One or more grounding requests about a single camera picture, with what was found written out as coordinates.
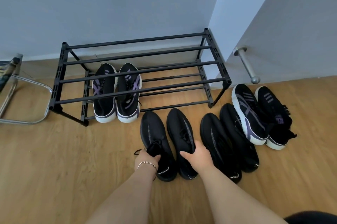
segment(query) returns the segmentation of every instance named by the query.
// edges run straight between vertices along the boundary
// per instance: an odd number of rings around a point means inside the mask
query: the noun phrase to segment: forearm
[[[155,168],[141,164],[95,211],[87,224],[148,222],[152,180]]]
[[[200,173],[216,224],[286,222],[228,179],[214,166]]]

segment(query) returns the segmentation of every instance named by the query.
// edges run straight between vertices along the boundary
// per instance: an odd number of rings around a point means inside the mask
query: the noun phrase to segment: rack shelf
[[[180,49],[174,49],[174,50],[156,51],[156,52],[141,53],[141,54],[130,54],[130,55],[123,55],[123,56],[97,58],[97,59],[91,59],[91,60],[80,60],[73,51],[74,49],[79,49],[79,48],[113,46],[117,44],[149,42],[149,41],[156,41],[156,40],[167,40],[167,39],[196,37],[196,36],[202,36],[199,47],[180,48]],[[201,61],[200,59],[201,52],[204,49],[210,49],[214,57],[214,61],[207,61],[207,62]],[[197,58],[195,61],[156,65],[156,66],[147,66],[147,67],[138,67],[137,71],[132,71],[132,72],[122,72],[122,73],[95,76],[95,72],[92,72],[85,66],[85,64],[93,63],[93,62],[121,60],[121,59],[129,59],[129,58],[144,57],[144,56],[179,53],[179,52],[184,52],[184,51],[196,51],[196,50],[198,51],[198,54],[197,54]],[[68,61],[69,53],[75,58],[76,61]],[[215,79],[206,78],[206,74],[204,72],[203,66],[211,65],[211,64],[217,65],[219,72],[221,74],[221,77],[215,78]],[[66,68],[69,65],[81,65],[85,70],[85,76],[80,77],[80,78],[75,78],[75,79],[64,79]],[[183,104],[176,104],[176,105],[170,105],[170,106],[149,108],[149,109],[141,109],[140,112],[145,112],[149,110],[154,111],[154,110],[161,110],[161,109],[169,109],[169,108],[190,106],[190,105],[203,104],[203,103],[207,103],[208,107],[212,108],[217,103],[219,98],[223,95],[225,90],[228,89],[228,87],[231,85],[232,82],[225,68],[224,60],[222,59],[222,56],[220,52],[218,51],[216,42],[209,29],[205,28],[202,33],[183,34],[183,35],[166,36],[166,37],[143,38],[143,39],[135,39],[135,40],[124,40],[124,41],[115,41],[115,42],[98,43],[98,44],[84,44],[84,45],[78,45],[78,46],[69,46],[66,42],[63,42],[62,47],[61,47],[61,53],[60,53],[58,67],[57,67],[57,72],[56,72],[56,76],[54,80],[53,93],[52,93],[51,100],[49,103],[49,110],[57,114],[63,115],[71,120],[74,120],[80,123],[81,125],[88,126],[89,120],[95,119],[94,116],[89,116],[89,117],[87,116],[88,104],[91,103],[94,99],[129,94],[129,91],[123,91],[123,92],[115,92],[115,93],[109,93],[109,94],[89,96],[89,90],[91,89],[91,86],[90,86],[91,80],[105,78],[105,77],[119,77],[119,76],[125,76],[128,74],[151,73],[151,72],[157,72],[157,71],[188,68],[188,67],[198,67],[199,72],[193,73],[193,74],[180,75],[180,76],[156,77],[156,78],[151,78],[151,79],[144,79],[143,82],[175,79],[175,78],[181,78],[181,77],[196,77],[196,76],[201,77],[200,81],[186,82],[186,83],[180,83],[180,84],[174,84],[174,85],[157,86],[157,87],[152,87],[152,88],[143,88],[143,89],[133,90],[133,93],[140,93],[140,97],[145,97],[145,96],[158,95],[158,94],[164,94],[164,93],[175,93],[175,92],[182,92],[182,91],[204,89],[206,96],[207,96],[207,100],[200,101],[200,102],[191,102],[191,103],[183,103]],[[75,82],[84,82],[83,97],[60,100],[63,84],[75,83]],[[219,95],[217,96],[215,100],[213,100],[212,98],[210,87],[209,87],[209,83],[213,83],[213,82],[222,82],[222,90],[220,91]],[[179,87],[195,86],[195,85],[201,85],[201,86],[179,88]],[[81,111],[80,119],[75,118],[74,116],[69,115],[68,113],[65,113],[61,106],[62,104],[74,103],[74,102],[82,102],[82,111]]]

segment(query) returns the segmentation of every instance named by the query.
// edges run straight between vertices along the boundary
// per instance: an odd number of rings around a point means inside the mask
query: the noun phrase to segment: pair of shoes
[[[180,110],[171,109],[166,119],[166,127],[177,153],[177,161],[173,157],[164,124],[159,116],[152,111],[146,111],[141,119],[141,140],[147,152],[152,157],[161,155],[158,179],[172,181],[178,172],[184,179],[194,179],[198,173],[179,153],[186,151],[192,154],[196,149],[191,124]]]
[[[120,73],[137,71],[138,69],[130,64],[124,64]],[[117,73],[116,69],[104,63],[95,73],[95,76]],[[119,77],[106,77],[92,81],[94,95],[114,93],[116,88],[119,92],[130,91],[130,94],[117,97],[107,97],[93,100],[95,118],[100,123],[107,123],[118,117],[123,123],[130,123],[139,117],[139,93],[132,93],[133,90],[141,89],[141,75],[131,74]]]
[[[232,101],[251,143],[281,150],[290,139],[297,137],[290,131],[293,123],[290,112],[268,87],[261,86],[253,94],[248,86],[238,84],[232,91]]]
[[[204,115],[200,136],[214,166],[234,183],[241,180],[241,171],[253,172],[259,167],[255,147],[246,139],[233,105],[222,106],[220,120],[213,113]]]

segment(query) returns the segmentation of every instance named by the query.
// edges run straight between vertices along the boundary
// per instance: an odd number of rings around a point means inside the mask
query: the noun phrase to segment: person's left hand
[[[141,162],[144,162],[144,161],[153,163],[158,170],[158,167],[159,167],[158,162],[159,162],[160,158],[161,158],[161,155],[156,155],[155,157],[152,157],[152,156],[149,155],[149,153],[146,152],[146,150],[141,150],[139,152],[139,155],[134,160],[134,170],[136,171],[139,164]]]

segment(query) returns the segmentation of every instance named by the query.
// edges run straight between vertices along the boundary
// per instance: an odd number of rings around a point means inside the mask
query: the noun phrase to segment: hand
[[[213,160],[208,149],[200,141],[195,141],[194,143],[196,150],[193,154],[184,151],[180,151],[180,154],[191,164],[197,173],[201,174],[203,170],[207,170],[213,166]]]
[[[159,162],[160,158],[161,158],[161,155],[156,155],[156,156],[153,158],[152,156],[150,156],[150,155],[146,152],[146,150],[141,150],[141,151],[139,152],[139,155],[138,155],[138,156],[136,157],[136,159],[134,160],[134,170],[136,171],[136,170],[137,170],[137,167],[139,166],[139,164],[140,164],[141,162],[144,162],[144,161],[153,163],[154,165],[156,165],[156,168],[157,168],[157,170],[158,170],[158,162]]]

